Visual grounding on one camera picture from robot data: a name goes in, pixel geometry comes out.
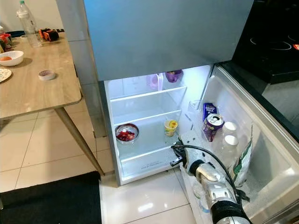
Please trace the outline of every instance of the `plate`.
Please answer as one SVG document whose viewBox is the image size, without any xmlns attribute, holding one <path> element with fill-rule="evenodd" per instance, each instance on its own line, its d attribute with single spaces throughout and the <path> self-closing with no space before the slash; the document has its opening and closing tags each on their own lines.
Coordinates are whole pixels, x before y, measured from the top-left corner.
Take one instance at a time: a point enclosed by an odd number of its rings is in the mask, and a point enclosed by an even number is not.
<svg viewBox="0 0 299 224">
<path fill-rule="evenodd" d="M 11 76 L 11 73 L 9 69 L 0 69 L 0 82 L 7 80 Z"/>
</svg>

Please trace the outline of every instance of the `water bottle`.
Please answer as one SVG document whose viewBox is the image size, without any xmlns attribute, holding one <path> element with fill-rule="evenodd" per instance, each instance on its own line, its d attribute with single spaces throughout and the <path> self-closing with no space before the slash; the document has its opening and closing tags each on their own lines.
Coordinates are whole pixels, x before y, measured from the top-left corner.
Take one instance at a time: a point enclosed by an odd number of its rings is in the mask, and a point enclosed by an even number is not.
<svg viewBox="0 0 299 224">
<path fill-rule="evenodd" d="M 24 1 L 20 1 L 20 8 L 17 11 L 17 16 L 22 23 L 29 44 L 33 48 L 41 47 L 42 43 L 36 29 L 35 20 Z"/>
</svg>

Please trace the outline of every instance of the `freezer door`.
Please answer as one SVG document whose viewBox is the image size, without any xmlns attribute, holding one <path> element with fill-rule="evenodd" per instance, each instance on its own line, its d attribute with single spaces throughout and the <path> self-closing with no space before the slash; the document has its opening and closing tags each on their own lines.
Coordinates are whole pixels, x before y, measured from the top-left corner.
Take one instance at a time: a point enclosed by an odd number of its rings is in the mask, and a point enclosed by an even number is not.
<svg viewBox="0 0 299 224">
<path fill-rule="evenodd" d="M 85 0 L 99 80 L 230 60 L 253 0 Z"/>
<path fill-rule="evenodd" d="M 253 124 L 253 153 L 247 181 L 241 187 L 250 197 L 250 203 L 243 207 L 253 223 L 268 222 L 281 214 L 285 207 L 299 199 L 299 144 L 291 135 L 222 67 L 215 66 L 209 78 L 200 110 L 193 115 L 193 134 L 182 134 L 181 139 L 189 145 L 198 145 L 213 151 L 221 158 L 221 132 L 213 142 L 207 142 L 202 132 L 202 107 L 204 102 L 212 102 L 225 121 L 238 125 L 238 155 L 250 139 Z M 200 157 L 200 151 L 193 151 L 193 159 Z M 184 177 L 188 196 L 194 199 L 194 177 Z M 206 216 L 199 202 L 190 199 L 194 216 L 203 223 L 211 220 Z"/>
</svg>

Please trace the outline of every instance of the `cadbury dairy milk chocolate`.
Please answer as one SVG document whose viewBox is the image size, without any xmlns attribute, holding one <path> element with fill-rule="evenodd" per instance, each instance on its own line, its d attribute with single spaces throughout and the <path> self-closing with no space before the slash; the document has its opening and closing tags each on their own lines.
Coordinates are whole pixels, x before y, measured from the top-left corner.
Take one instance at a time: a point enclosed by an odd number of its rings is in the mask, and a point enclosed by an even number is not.
<svg viewBox="0 0 299 224">
<path fill-rule="evenodd" d="M 211 113 L 217 113 L 217 107 L 212 103 L 204 103 L 202 121 L 204 121 Z"/>
</svg>

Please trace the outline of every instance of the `white bowl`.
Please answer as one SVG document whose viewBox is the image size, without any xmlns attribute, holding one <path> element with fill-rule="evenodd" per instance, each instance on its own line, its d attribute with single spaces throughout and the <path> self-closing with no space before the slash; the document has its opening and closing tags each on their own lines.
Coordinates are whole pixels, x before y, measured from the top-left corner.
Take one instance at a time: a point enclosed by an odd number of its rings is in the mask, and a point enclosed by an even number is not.
<svg viewBox="0 0 299 224">
<path fill-rule="evenodd" d="M 20 64 L 23 61 L 24 52 L 20 50 L 8 51 L 5 53 L 0 54 L 0 58 L 8 56 L 11 57 L 11 60 L 8 61 L 0 61 L 0 65 L 3 66 L 14 66 Z"/>
</svg>

